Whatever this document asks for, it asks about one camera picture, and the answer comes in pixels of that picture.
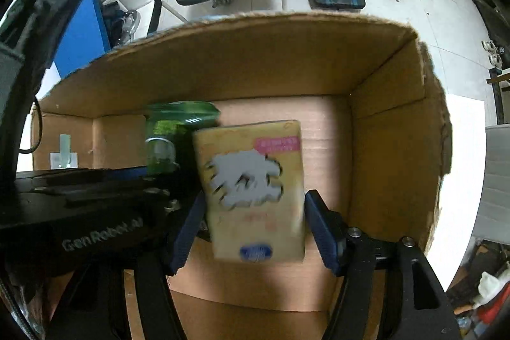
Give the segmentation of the open cardboard box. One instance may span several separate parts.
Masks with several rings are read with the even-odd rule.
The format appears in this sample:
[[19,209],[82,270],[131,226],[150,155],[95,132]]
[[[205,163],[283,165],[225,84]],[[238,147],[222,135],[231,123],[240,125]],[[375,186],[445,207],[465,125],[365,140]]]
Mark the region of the open cardboard box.
[[304,227],[303,196],[375,239],[431,244],[451,166],[442,86],[417,31],[358,14],[233,16],[114,50],[41,103],[34,168],[69,134],[80,167],[146,162],[149,106],[220,110],[196,134],[179,184],[211,198],[211,242],[196,239],[170,280],[191,339],[318,339],[340,279]]

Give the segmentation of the blue foam mat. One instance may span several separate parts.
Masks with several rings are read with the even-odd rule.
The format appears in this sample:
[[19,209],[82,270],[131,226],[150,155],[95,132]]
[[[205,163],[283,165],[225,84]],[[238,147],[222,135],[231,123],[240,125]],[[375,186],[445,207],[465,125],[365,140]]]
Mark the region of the blue foam mat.
[[61,78],[106,54],[111,45],[100,0],[82,0],[63,34],[54,63]]

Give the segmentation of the grey plastic chair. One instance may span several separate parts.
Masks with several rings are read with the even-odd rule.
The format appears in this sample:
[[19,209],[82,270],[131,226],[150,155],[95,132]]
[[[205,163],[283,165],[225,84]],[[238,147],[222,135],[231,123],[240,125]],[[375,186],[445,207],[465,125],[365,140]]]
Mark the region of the grey plastic chair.
[[486,164],[473,234],[509,244],[509,125],[486,128]]

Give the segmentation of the yellow tissue pack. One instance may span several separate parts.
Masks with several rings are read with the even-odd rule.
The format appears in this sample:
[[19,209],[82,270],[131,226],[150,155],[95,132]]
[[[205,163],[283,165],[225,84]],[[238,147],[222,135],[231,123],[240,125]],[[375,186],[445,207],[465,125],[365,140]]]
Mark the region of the yellow tissue pack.
[[216,259],[301,262],[304,175],[297,120],[193,133]]

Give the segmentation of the green wet wipes pack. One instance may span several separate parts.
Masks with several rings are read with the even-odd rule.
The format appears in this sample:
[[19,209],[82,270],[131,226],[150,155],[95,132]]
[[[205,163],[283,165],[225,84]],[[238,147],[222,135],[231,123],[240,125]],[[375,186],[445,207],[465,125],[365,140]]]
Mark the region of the green wet wipes pack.
[[216,126],[220,114],[215,105],[203,101],[149,105],[145,125],[148,173],[171,173],[193,167],[193,132]]

